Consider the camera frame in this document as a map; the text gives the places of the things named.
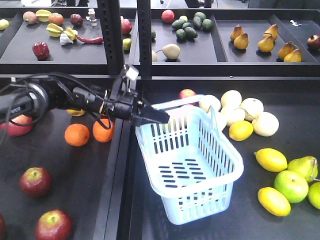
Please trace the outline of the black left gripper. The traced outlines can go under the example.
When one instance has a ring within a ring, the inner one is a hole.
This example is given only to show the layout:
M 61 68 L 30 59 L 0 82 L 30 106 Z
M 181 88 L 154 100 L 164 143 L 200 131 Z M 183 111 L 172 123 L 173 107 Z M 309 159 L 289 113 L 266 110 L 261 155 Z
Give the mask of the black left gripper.
M 143 102 L 141 96 L 130 89 L 131 80 L 118 76 L 112 88 L 104 91 L 101 115 L 130 121 L 132 125 L 166 124 L 170 115 Z

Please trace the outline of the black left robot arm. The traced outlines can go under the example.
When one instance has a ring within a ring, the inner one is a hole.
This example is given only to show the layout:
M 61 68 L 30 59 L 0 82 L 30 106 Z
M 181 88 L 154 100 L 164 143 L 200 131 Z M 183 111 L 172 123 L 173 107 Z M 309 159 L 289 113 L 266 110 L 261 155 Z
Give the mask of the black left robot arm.
M 70 109 L 83 110 L 101 126 L 104 126 L 103 117 L 129 121 L 134 126 L 166 124 L 170 116 L 165 111 L 153 108 L 130 89 L 130 82 L 137 76 L 132 68 L 124 69 L 113 81 L 111 89 L 82 83 L 61 72 L 22 77 L 2 89 L 12 91 L 0 96 L 0 122 L 11 122 L 19 115 L 32 117 L 37 122 L 52 109 Z

